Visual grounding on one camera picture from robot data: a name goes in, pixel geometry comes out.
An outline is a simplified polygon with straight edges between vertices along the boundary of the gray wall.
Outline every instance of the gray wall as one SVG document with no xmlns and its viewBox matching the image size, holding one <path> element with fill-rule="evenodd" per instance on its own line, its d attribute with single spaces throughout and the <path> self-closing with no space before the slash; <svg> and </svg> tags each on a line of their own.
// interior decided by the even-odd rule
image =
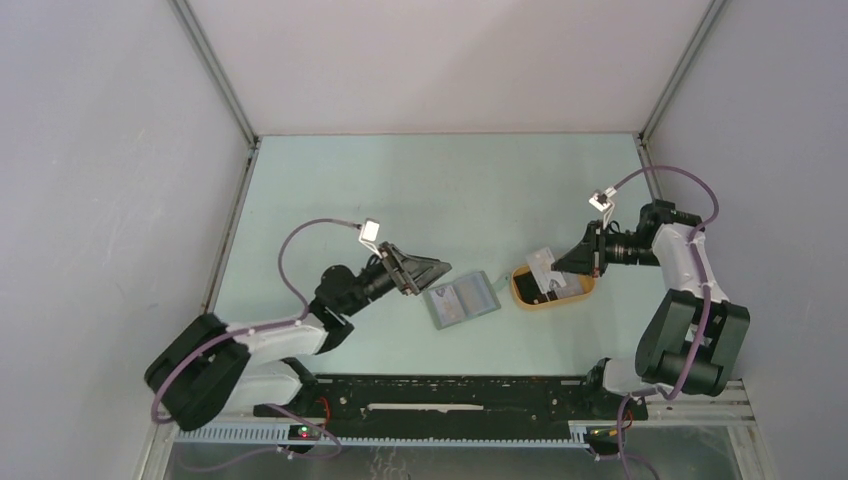
<svg viewBox="0 0 848 480">
<path fill-rule="evenodd" d="M 751 310 L 738 371 L 784 479 L 848 477 L 847 26 L 844 0 L 731 2 L 652 141 L 718 193 L 707 250 Z"/>
<path fill-rule="evenodd" d="M 129 478 L 247 156 L 168 2 L 0 5 L 0 478 Z"/>
</svg>

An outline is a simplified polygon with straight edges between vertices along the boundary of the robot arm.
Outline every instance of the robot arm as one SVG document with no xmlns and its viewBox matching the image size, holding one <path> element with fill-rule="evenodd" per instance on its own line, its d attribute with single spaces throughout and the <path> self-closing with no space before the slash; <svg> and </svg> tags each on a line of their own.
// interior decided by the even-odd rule
<svg viewBox="0 0 848 480">
<path fill-rule="evenodd" d="M 417 295 L 451 269 L 437 259 L 407 255 L 388 242 L 374 246 L 374 251 L 359 275 L 344 265 L 328 268 L 303 320 L 234 336 L 192 361 L 162 397 L 180 428 L 200 428 L 221 412 L 289 404 L 311 377 L 293 357 L 332 350 L 353 331 L 347 317 L 393 289 Z M 198 347 L 245 327 L 249 325 L 226 324 L 214 313 L 201 315 L 150 365 L 145 382 L 158 391 Z"/>
<path fill-rule="evenodd" d="M 656 200 L 642 207 L 635 232 L 614 229 L 615 222 L 589 222 L 580 243 L 552 268 L 602 276 L 611 263 L 660 266 L 668 289 L 636 350 L 635 373 L 647 383 L 674 384 L 692 345 L 687 334 L 697 326 L 704 308 L 702 280 L 689 248 L 689 234 L 701 218 L 678 211 L 674 203 Z M 750 315 L 730 303 L 719 288 L 704 252 L 704 233 L 693 240 L 710 285 L 709 323 L 698 346 L 683 392 L 716 396 L 724 390 Z"/>
</svg>

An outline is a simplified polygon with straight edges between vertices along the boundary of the yellow bowl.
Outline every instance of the yellow bowl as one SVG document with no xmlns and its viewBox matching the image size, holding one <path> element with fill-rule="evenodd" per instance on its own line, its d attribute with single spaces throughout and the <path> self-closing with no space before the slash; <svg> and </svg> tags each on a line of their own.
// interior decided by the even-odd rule
<svg viewBox="0 0 848 480">
<path fill-rule="evenodd" d="M 524 275 L 528 272 L 530 272 L 530 267 L 527 265 L 522 265 L 516 268 L 515 271 L 512 272 L 512 277 L 510 277 L 509 282 L 510 290 L 512 290 L 512 298 L 515 299 L 515 303 L 517 303 L 519 307 L 525 310 L 541 310 L 543 308 L 551 308 L 559 305 L 565 305 L 566 303 L 579 302 L 580 300 L 583 300 L 589 295 L 591 295 L 592 291 L 595 289 L 595 279 L 593 277 L 589 277 L 587 275 L 578 275 L 577 279 L 580 281 L 580 285 L 583 287 L 582 294 L 538 304 L 527 303 L 524 301 L 524 299 L 521 298 L 521 295 L 519 295 L 518 293 L 518 287 L 515 285 L 515 277 L 519 275 Z"/>
</svg>

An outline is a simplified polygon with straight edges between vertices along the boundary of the metal frame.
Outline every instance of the metal frame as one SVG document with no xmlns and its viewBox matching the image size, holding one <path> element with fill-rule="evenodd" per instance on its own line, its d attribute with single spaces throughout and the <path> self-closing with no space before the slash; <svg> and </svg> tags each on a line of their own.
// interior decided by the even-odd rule
<svg viewBox="0 0 848 480">
<path fill-rule="evenodd" d="M 704 16 L 701 17 L 698 27 L 692 34 L 692 38 L 689 39 L 689 43 L 683 50 L 680 60 L 674 67 L 668 83 L 666 83 L 660 97 L 657 99 L 657 103 L 654 105 L 653 110 L 651 110 L 651 114 L 648 115 L 645 126 L 642 127 L 642 131 L 633 135 L 633 141 L 636 143 L 636 151 L 639 153 L 639 161 L 643 167 L 654 165 L 654 161 L 651 158 L 651 139 L 662 122 L 668 106 L 680 89 L 680 85 L 686 78 L 686 74 L 692 69 L 692 65 L 697 60 L 698 54 L 703 49 L 710 33 L 712 33 L 718 24 L 721 14 L 729 3 L 730 0 L 712 0 L 709 6 L 707 6 Z M 662 182 L 660 182 L 657 172 L 647 172 L 645 179 L 648 182 L 648 190 L 651 192 L 651 197 L 654 199 L 664 199 Z"/>
<path fill-rule="evenodd" d="M 218 292 L 220 290 L 221 279 L 226 269 L 226 263 L 232 249 L 232 241 L 238 227 L 238 222 L 241 217 L 244 201 L 247 196 L 248 186 L 256 165 L 260 141 L 254 132 L 250 122 L 247 119 L 241 104 L 233 90 L 232 85 L 227 79 L 220 62 L 214 54 L 214 51 L 209 44 L 206 35 L 198 22 L 194 11 L 192 10 L 188 0 L 169 0 L 172 4 L 177 18 L 180 20 L 186 29 L 189 38 L 197 49 L 200 60 L 210 73 L 216 87 L 227 103 L 234 119 L 239 125 L 243 135 L 250 145 L 250 153 L 248 162 L 241 179 L 241 184 L 237 191 L 237 196 L 233 205 L 233 209 L 227 223 L 227 229 L 224 233 L 220 257 L 215 265 L 209 282 L 204 303 L 204 311 L 212 310 L 215 306 Z M 678 65 L 675 67 L 669 81 L 654 106 L 644 128 L 640 133 L 634 134 L 634 143 L 639 155 L 640 162 L 643 166 L 653 165 L 650 154 L 650 140 L 656 132 L 657 126 L 662 121 L 662 118 L 668 108 L 668 105 L 674 98 L 681 82 L 691 69 L 696 60 L 698 53 L 701 51 L 703 44 L 716 25 L 722 11 L 729 0 L 713 0 L 703 18 L 701 19 L 698 28 L 690 39 Z M 649 172 L 645 176 L 648 183 L 648 189 L 653 198 L 663 198 L 660 181 L 655 172 Z M 649 418 L 647 421 L 637 422 L 640 427 L 698 427 L 698 426 L 725 426 L 733 445 L 733 450 L 736 456 L 736 461 L 739 466 L 743 480 L 767 480 L 775 478 L 774 471 L 771 467 L 771 460 L 766 451 L 762 437 L 757 428 L 753 411 L 748 402 L 748 396 L 745 392 L 742 382 L 730 382 L 727 389 L 719 397 L 703 397 L 703 396 L 682 396 L 675 402 L 666 402 L 662 397 L 655 396 L 646 398 Z M 265 428 L 276 429 L 281 424 L 289 423 L 287 419 L 268 419 L 255 418 L 250 412 L 245 412 L 242 415 L 230 415 L 216 421 L 216 424 L 224 423 L 229 428 L 248 428 L 257 430 Z M 609 426 L 610 422 L 584 422 L 572 421 L 569 422 L 572 429 L 576 432 L 585 432 L 585 429 Z M 367 439 L 364 442 L 360 440 L 345 439 L 350 445 L 379 445 L 385 443 L 381 439 Z M 146 448 L 142 452 L 139 459 L 139 464 L 136 473 L 133 476 L 135 480 L 161 480 L 165 477 L 171 451 L 173 445 L 180 441 L 191 441 L 190 435 L 182 434 L 174 425 L 154 425 L 148 433 Z M 217 438 L 204 439 L 205 442 L 217 443 L 232 443 L 226 435 Z M 416 442 L 410 442 L 409 445 L 416 445 Z M 471 446 L 483 446 L 481 443 Z M 553 444 L 545 444 L 546 447 L 554 448 L 579 448 L 583 446 L 579 442 L 561 442 Z"/>
<path fill-rule="evenodd" d="M 695 63 L 698 53 L 701 52 L 707 37 L 717 24 L 721 13 L 724 11 L 724 7 L 727 6 L 728 3 L 730 3 L 730 0 L 712 0 L 710 2 L 710 5 L 704 12 L 704 16 L 701 17 L 701 22 L 695 29 L 695 33 L 692 35 L 692 38 L 683 50 L 683 55 L 680 57 L 680 61 L 677 62 L 677 66 L 674 68 L 671 77 L 668 79 L 665 89 L 663 89 L 662 94 L 660 94 L 660 98 L 657 100 L 656 105 L 654 105 L 654 109 L 648 116 L 645 126 L 639 133 L 639 136 L 643 141 L 647 143 L 650 142 L 651 137 L 657 130 L 657 126 L 660 124 L 663 116 L 665 115 L 666 109 L 668 109 L 668 105 L 677 93 L 678 88 L 680 88 L 680 84 L 686 76 L 686 73 L 689 72 L 692 65 Z"/>
<path fill-rule="evenodd" d="M 648 420 L 637 421 L 637 428 L 663 427 L 726 427 L 742 480 L 772 480 L 775 477 L 762 437 L 754 420 L 748 395 L 741 381 L 728 382 L 718 397 L 682 395 L 673 403 L 660 395 L 645 399 Z M 162 480 L 168 468 L 171 451 L 177 443 L 253 444 L 277 445 L 285 438 L 287 418 L 257 418 L 245 411 L 224 416 L 212 424 L 191 433 L 180 432 L 171 425 L 157 425 L 151 429 L 149 447 L 143 456 L 143 467 L 133 477 L 135 480 Z M 339 440 L 346 446 L 406 446 L 406 447 L 528 447 L 533 448 L 586 448 L 582 438 L 588 429 L 610 427 L 609 421 L 571 421 L 572 439 L 559 442 L 485 442 L 485 441 L 407 441 L 392 439 Z"/>
<path fill-rule="evenodd" d="M 236 96 L 236 92 L 230 84 L 230 80 L 227 78 L 226 73 L 224 73 L 224 68 L 221 66 L 221 62 L 219 62 L 218 57 L 215 56 L 215 51 L 212 50 L 212 45 L 209 43 L 209 39 L 203 32 L 203 28 L 200 26 L 200 22 L 197 20 L 194 10 L 191 8 L 191 5 L 189 5 L 188 0 L 169 1 L 171 3 L 171 7 L 174 9 L 177 19 L 180 21 L 183 28 L 185 28 L 186 33 L 189 36 L 189 40 L 197 50 L 200 61 L 212 76 L 215 86 L 223 96 L 224 102 L 230 108 L 230 112 L 233 114 L 233 118 L 236 123 L 238 123 L 239 129 L 241 129 L 248 145 L 250 148 L 255 148 L 258 142 L 256 132 L 250 125 L 250 121 L 244 113 L 244 108 L 242 108 L 241 103 L 238 100 L 238 96 Z"/>
</svg>

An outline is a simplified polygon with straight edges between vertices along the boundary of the purple cable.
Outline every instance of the purple cable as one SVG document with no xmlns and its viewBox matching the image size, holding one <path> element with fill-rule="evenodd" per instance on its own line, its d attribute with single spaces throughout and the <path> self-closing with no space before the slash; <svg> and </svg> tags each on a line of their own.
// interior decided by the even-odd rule
<svg viewBox="0 0 848 480">
<path fill-rule="evenodd" d="M 674 384 L 674 388 L 670 393 L 666 393 L 664 390 L 659 390 L 662 395 L 667 400 L 674 400 L 683 390 L 683 385 L 686 383 L 686 378 L 689 376 L 689 371 L 692 370 L 692 364 L 695 363 L 695 356 L 698 354 L 698 346 L 701 345 L 704 341 L 704 332 L 707 328 L 707 321 L 710 318 L 710 304 L 712 303 L 712 295 L 710 292 L 710 286 L 707 285 L 707 269 L 704 266 L 704 261 L 701 259 L 701 255 L 698 252 L 698 246 L 693 240 L 695 236 L 700 232 L 704 227 L 708 224 L 712 223 L 713 220 L 718 217 L 718 198 L 716 198 L 715 192 L 710 188 L 709 185 L 706 184 L 703 180 L 698 178 L 695 174 L 687 172 L 682 168 L 672 167 L 668 165 L 654 165 L 649 167 L 643 167 L 630 175 L 624 177 L 620 182 L 616 183 L 613 188 L 616 190 L 620 189 L 625 183 L 629 182 L 636 176 L 652 171 L 652 170 L 665 170 L 669 172 L 679 173 L 685 177 L 691 178 L 695 181 L 701 188 L 707 192 L 707 195 L 710 196 L 710 200 L 713 203 L 713 213 L 706 220 L 699 223 L 692 231 L 689 232 L 689 251 L 692 252 L 692 257 L 695 259 L 695 267 L 698 269 L 698 276 L 701 280 L 701 290 L 704 296 L 704 307 L 701 309 L 701 319 L 698 322 L 698 328 L 695 331 L 695 337 L 692 339 L 692 345 L 689 347 L 689 353 L 686 355 L 686 363 L 683 364 L 683 369 L 680 371 L 680 376 L 677 377 L 677 382 Z"/>
<path fill-rule="evenodd" d="M 698 232 L 700 232 L 704 227 L 712 223 L 713 220 L 718 217 L 718 198 L 716 197 L 715 192 L 713 192 L 713 190 L 709 187 L 709 185 L 707 185 L 706 182 L 698 178 L 696 175 L 686 170 L 683 170 L 682 168 L 667 165 L 655 165 L 640 168 L 639 170 L 636 170 L 630 175 L 624 177 L 620 182 L 613 185 L 613 188 L 619 190 L 622 186 L 624 186 L 625 183 L 629 182 L 638 175 L 654 170 L 665 170 L 669 172 L 675 172 L 694 180 L 695 183 L 700 185 L 701 188 L 703 188 L 704 191 L 707 192 L 707 195 L 709 195 L 710 200 L 713 203 L 713 213 L 706 220 L 702 221 L 695 228 L 693 228 L 689 232 L 689 238 L 687 239 L 687 241 L 689 242 L 689 251 L 692 253 L 692 257 L 695 260 L 695 267 L 698 269 L 698 276 L 701 282 L 701 291 L 703 292 L 704 297 L 704 306 L 701 309 L 701 319 L 698 322 L 698 328 L 695 331 L 695 337 L 692 339 L 692 345 L 689 347 L 689 352 L 686 355 L 686 362 L 684 363 L 683 368 L 680 371 L 680 376 L 677 377 L 677 382 L 674 384 L 674 388 L 671 390 L 670 393 L 667 393 L 661 388 L 656 388 L 655 390 L 650 391 L 633 392 L 629 395 L 625 395 L 625 397 L 621 400 L 621 404 L 618 406 L 618 412 L 616 414 L 615 419 L 616 429 L 618 430 L 618 438 L 616 439 L 616 441 L 618 443 L 619 455 L 617 455 L 617 457 L 620 457 L 621 459 L 621 465 L 624 468 L 624 474 L 628 480 L 632 478 L 630 473 L 630 467 L 627 464 L 628 459 L 644 464 L 645 467 L 647 467 L 648 470 L 650 470 L 651 473 L 654 475 L 654 478 L 659 479 L 660 477 L 656 469 L 648 462 L 646 458 L 640 457 L 638 455 L 630 455 L 624 453 L 624 430 L 622 429 L 622 427 L 624 426 L 624 408 L 631 398 L 651 395 L 656 392 L 662 394 L 662 396 L 667 400 L 674 400 L 675 398 L 677 398 L 677 396 L 683 390 L 683 385 L 686 383 L 686 378 L 689 376 L 689 372 L 692 369 L 692 364 L 695 363 L 695 357 L 698 354 L 698 347 L 704 341 L 704 332 L 707 328 L 707 322 L 709 321 L 710 316 L 710 305 L 712 304 L 712 294 L 710 291 L 710 286 L 707 284 L 707 269 L 704 265 L 704 260 L 701 258 L 700 252 L 698 252 L 698 245 L 693 240 L 695 239 L 695 236 L 698 234 Z"/>
<path fill-rule="evenodd" d="M 336 225 L 341 225 L 343 227 L 350 227 L 353 229 L 360 228 L 360 225 L 353 222 L 347 222 L 345 220 L 336 220 L 335 218 L 316 218 L 314 220 L 310 220 L 306 223 L 301 224 L 299 227 L 289 233 L 289 236 L 283 241 L 283 245 L 280 247 L 280 253 L 277 255 L 277 270 L 280 272 L 280 279 L 286 284 L 286 287 L 300 300 L 300 303 L 303 305 L 303 311 L 301 311 L 299 319 L 306 318 L 306 315 L 309 313 L 309 302 L 306 301 L 306 297 L 303 296 L 300 291 L 295 288 L 294 285 L 289 281 L 288 277 L 286 277 L 286 272 L 283 269 L 283 254 L 286 252 L 286 248 L 289 246 L 289 243 L 292 241 L 295 235 L 300 233 L 303 229 L 307 227 L 311 227 L 312 225 L 318 223 L 333 223 Z"/>
<path fill-rule="evenodd" d="M 212 465 L 210 467 L 193 467 L 191 465 L 186 465 L 185 463 L 183 463 L 182 457 L 178 456 L 177 457 L 177 463 L 180 465 L 180 468 L 182 468 L 183 470 L 187 470 L 189 472 L 193 472 L 193 473 L 209 473 L 209 472 L 216 472 L 218 470 L 223 470 L 225 468 L 229 468 L 229 467 L 231 467 L 231 466 L 233 466 L 233 465 L 235 465 L 235 464 L 237 464 L 237 463 L 239 463 L 243 460 L 247 460 L 248 458 L 254 457 L 256 455 L 261 455 L 263 453 L 271 453 L 271 452 L 285 453 L 286 455 L 288 455 L 290 457 L 306 458 L 306 459 L 310 459 L 310 460 L 327 460 L 327 459 L 335 457 L 336 455 L 338 455 L 342 452 L 342 442 L 340 442 L 339 439 L 336 438 L 335 435 L 333 435 L 332 433 L 327 431 L 326 428 L 318 426 L 318 425 L 310 422 L 309 420 L 306 420 L 303 417 L 295 415 L 294 413 L 292 413 L 292 412 L 290 412 L 290 411 L 286 410 L 285 408 L 280 407 L 278 405 L 273 405 L 273 404 L 269 403 L 269 404 L 267 404 L 267 406 L 276 410 L 277 412 L 291 418 L 292 420 L 294 420 L 298 423 L 308 425 L 308 426 L 318 430 L 319 432 L 321 432 L 324 436 L 329 438 L 330 441 L 333 442 L 336 445 L 335 451 L 333 451 L 332 453 L 322 453 L 322 454 L 319 454 L 319 455 L 309 455 L 309 454 L 305 454 L 305 453 L 293 452 L 293 451 L 291 451 L 291 450 L 289 450 L 285 447 L 282 447 L 282 446 L 263 447 L 263 448 L 257 448 L 256 450 L 251 450 L 247 453 L 239 455 L 238 457 L 231 458 L 224 463 L 219 463 L 218 465 Z"/>
<path fill-rule="evenodd" d="M 156 391 L 156 395 L 153 397 L 153 404 L 150 406 L 150 419 L 153 421 L 153 423 L 163 425 L 174 421 L 172 417 L 159 416 L 159 405 L 162 403 L 162 397 L 165 396 L 165 392 L 168 391 L 168 388 L 170 388 L 170 386 L 174 383 L 174 380 L 176 380 L 176 378 L 191 364 L 191 362 L 203 355 L 203 353 L 205 353 L 207 350 L 214 347 L 215 345 L 218 345 L 221 342 L 227 341 L 239 335 L 252 334 L 257 332 L 264 332 L 267 330 L 274 330 L 277 328 L 289 327 L 291 325 L 296 324 L 298 321 L 306 318 L 306 315 L 309 313 L 309 304 L 306 301 L 306 297 L 304 297 L 303 294 L 301 294 L 300 291 L 298 291 L 297 288 L 295 288 L 295 286 L 292 285 L 292 283 L 286 277 L 286 274 L 283 270 L 283 254 L 285 253 L 286 248 L 288 247 L 289 243 L 295 235 L 300 233 L 306 227 L 318 223 L 333 223 L 336 225 L 350 227 L 353 229 L 359 227 L 359 225 L 356 223 L 347 222 L 344 220 L 336 220 L 333 218 L 316 218 L 315 220 L 310 220 L 292 230 L 292 232 L 289 233 L 289 236 L 286 237 L 285 241 L 283 241 L 283 245 L 280 247 L 280 253 L 277 256 L 277 268 L 279 269 L 280 278 L 283 280 L 283 283 L 289 290 L 291 290 L 292 293 L 294 293 L 298 300 L 300 300 L 301 304 L 303 304 L 303 308 L 300 314 L 298 314 L 294 318 L 286 318 L 276 322 L 266 323 L 264 325 L 257 325 L 255 327 L 246 327 L 233 330 L 231 332 L 221 334 L 207 341 L 203 345 L 197 347 L 193 352 L 188 354 L 188 356 L 186 356 L 179 364 L 177 364 L 176 368 L 171 371 L 171 373 L 165 378 L 165 381 L 162 382 L 162 385 L 159 386 L 159 390 Z"/>
</svg>

